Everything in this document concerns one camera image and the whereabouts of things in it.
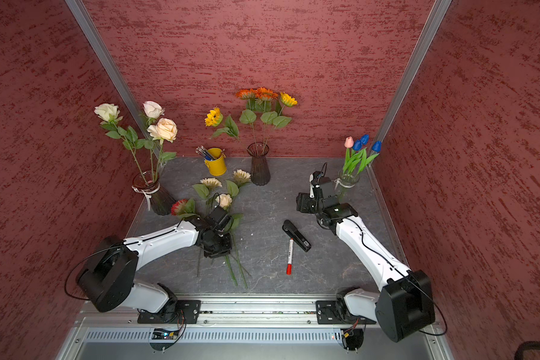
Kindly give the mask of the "blue tulip flower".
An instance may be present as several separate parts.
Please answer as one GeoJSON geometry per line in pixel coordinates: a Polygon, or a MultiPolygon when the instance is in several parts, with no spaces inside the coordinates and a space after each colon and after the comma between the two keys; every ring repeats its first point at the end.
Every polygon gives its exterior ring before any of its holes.
{"type": "Polygon", "coordinates": [[[358,173],[363,172],[366,166],[374,161],[374,159],[380,154],[382,150],[382,145],[383,143],[381,141],[376,141],[372,145],[370,152],[368,152],[366,148],[363,148],[363,150],[361,150],[358,173]]]}
{"type": "Polygon", "coordinates": [[[359,141],[360,148],[358,148],[358,143],[355,143],[354,149],[356,150],[356,155],[358,156],[357,159],[357,174],[360,174],[367,165],[371,162],[370,158],[368,157],[368,150],[367,150],[367,144],[370,139],[370,136],[368,134],[365,134],[359,141]]]}
{"type": "MultiPolygon", "coordinates": [[[[355,146],[355,143],[358,143],[358,149],[360,149],[359,140],[356,140],[354,142],[354,146],[355,146]]],[[[349,166],[348,166],[348,168],[347,168],[347,170],[345,172],[345,174],[348,174],[348,175],[352,174],[355,171],[356,163],[358,161],[358,159],[357,159],[358,156],[356,155],[356,150],[354,149],[354,146],[353,146],[353,150],[352,150],[352,153],[351,153],[352,157],[350,159],[349,166]]]]}

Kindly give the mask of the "yellow sunflower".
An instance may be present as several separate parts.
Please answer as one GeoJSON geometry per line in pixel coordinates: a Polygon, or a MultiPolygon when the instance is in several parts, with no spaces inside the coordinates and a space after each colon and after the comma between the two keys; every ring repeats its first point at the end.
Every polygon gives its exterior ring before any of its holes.
{"type": "Polygon", "coordinates": [[[281,92],[276,103],[277,117],[272,120],[276,129],[285,128],[291,123],[292,118],[285,114],[286,108],[292,108],[298,105],[298,101],[291,95],[281,92]]]}
{"type": "Polygon", "coordinates": [[[210,109],[205,117],[205,126],[214,129],[211,138],[227,135],[239,139],[239,128],[231,115],[224,116],[218,107],[210,109]]]}

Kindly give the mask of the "white rose flower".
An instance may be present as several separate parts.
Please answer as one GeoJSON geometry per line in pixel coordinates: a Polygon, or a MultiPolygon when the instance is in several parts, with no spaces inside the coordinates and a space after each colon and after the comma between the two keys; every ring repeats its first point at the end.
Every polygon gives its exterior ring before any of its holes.
{"type": "Polygon", "coordinates": [[[102,103],[94,108],[94,114],[100,119],[99,126],[106,131],[106,136],[120,140],[124,148],[130,152],[139,174],[142,175],[143,169],[138,160],[137,151],[146,146],[146,140],[140,138],[132,126],[121,126],[123,116],[118,105],[102,103]]]}

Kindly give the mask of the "pale pink rose flower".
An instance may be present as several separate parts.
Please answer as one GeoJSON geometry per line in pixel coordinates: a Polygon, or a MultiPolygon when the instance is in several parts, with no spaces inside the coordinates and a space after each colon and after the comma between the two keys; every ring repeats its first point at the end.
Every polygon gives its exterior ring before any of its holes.
{"type": "Polygon", "coordinates": [[[158,150],[157,165],[153,169],[153,179],[158,180],[158,171],[169,161],[176,158],[175,151],[164,151],[164,143],[173,143],[178,134],[176,123],[168,118],[147,118],[147,132],[151,137],[151,150],[158,150]]]}

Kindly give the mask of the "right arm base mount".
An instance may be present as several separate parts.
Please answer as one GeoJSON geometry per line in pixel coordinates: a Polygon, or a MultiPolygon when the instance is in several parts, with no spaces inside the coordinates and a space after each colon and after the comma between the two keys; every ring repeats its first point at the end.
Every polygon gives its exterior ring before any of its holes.
{"type": "Polygon", "coordinates": [[[316,321],[319,325],[347,324],[337,308],[336,301],[319,300],[316,305],[316,321]]]}

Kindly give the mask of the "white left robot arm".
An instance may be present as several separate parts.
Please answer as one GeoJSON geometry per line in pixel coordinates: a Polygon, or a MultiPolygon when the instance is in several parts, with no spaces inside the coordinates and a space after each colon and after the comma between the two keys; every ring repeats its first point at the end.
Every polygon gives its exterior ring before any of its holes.
{"type": "Polygon", "coordinates": [[[182,316],[178,298],[167,286],[137,280],[137,273],[151,262],[183,248],[198,247],[204,257],[225,257],[232,250],[230,230],[235,220],[216,207],[202,217],[190,214],[165,229],[118,242],[105,238],[84,259],[76,285],[97,311],[126,307],[139,311],[139,321],[173,323],[182,316]]]}

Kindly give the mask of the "pink tulip bud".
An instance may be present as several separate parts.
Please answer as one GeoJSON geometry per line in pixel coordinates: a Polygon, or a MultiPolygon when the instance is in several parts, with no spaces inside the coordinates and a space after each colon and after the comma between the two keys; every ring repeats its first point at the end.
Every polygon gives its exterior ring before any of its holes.
{"type": "Polygon", "coordinates": [[[343,173],[347,171],[348,166],[350,165],[350,159],[352,157],[351,153],[354,146],[354,139],[351,136],[348,136],[345,139],[344,147],[346,149],[345,158],[344,158],[344,165],[343,165],[343,173]]]}

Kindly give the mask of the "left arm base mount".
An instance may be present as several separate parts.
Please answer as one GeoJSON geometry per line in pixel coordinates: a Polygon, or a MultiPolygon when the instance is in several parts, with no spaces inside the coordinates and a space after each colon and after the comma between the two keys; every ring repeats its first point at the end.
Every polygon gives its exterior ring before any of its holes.
{"type": "Polygon", "coordinates": [[[169,300],[157,313],[138,311],[138,324],[190,324],[197,323],[202,302],[200,300],[169,300]]]}

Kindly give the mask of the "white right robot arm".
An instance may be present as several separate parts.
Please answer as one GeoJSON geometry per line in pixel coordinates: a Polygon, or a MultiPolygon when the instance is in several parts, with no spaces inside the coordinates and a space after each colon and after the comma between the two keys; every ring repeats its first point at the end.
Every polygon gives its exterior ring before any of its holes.
{"type": "Polygon", "coordinates": [[[310,191],[298,194],[296,210],[315,215],[319,226],[347,245],[376,283],[377,292],[354,289],[343,295],[347,313],[373,320],[394,342],[435,322],[431,279],[423,271],[412,271],[386,250],[358,212],[338,201],[333,182],[323,172],[310,175],[310,191]]]}

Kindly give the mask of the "orange gerbera flower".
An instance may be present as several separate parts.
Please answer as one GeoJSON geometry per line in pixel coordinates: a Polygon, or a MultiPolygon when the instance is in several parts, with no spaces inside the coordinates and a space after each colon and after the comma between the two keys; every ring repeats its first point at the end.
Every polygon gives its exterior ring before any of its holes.
{"type": "Polygon", "coordinates": [[[257,114],[254,112],[256,106],[256,99],[258,97],[258,90],[254,88],[243,88],[235,93],[235,96],[245,102],[245,110],[242,111],[240,122],[250,126],[253,134],[253,140],[257,141],[257,131],[255,128],[255,121],[257,114]]]}
{"type": "Polygon", "coordinates": [[[261,114],[272,111],[272,106],[278,99],[278,93],[276,91],[265,87],[259,87],[254,90],[254,94],[261,114]]]}

